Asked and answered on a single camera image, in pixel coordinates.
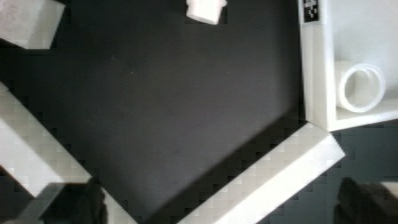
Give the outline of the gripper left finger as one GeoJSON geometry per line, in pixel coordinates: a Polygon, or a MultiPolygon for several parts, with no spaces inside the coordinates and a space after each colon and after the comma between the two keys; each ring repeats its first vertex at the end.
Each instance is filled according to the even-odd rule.
{"type": "Polygon", "coordinates": [[[100,184],[68,184],[50,205],[50,224],[107,224],[105,193],[100,184]]]}

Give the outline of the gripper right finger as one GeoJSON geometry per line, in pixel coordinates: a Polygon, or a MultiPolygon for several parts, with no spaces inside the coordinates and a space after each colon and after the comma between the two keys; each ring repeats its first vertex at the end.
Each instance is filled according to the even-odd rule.
{"type": "Polygon", "coordinates": [[[336,224],[398,224],[398,182],[357,183],[343,179],[336,224]]]}

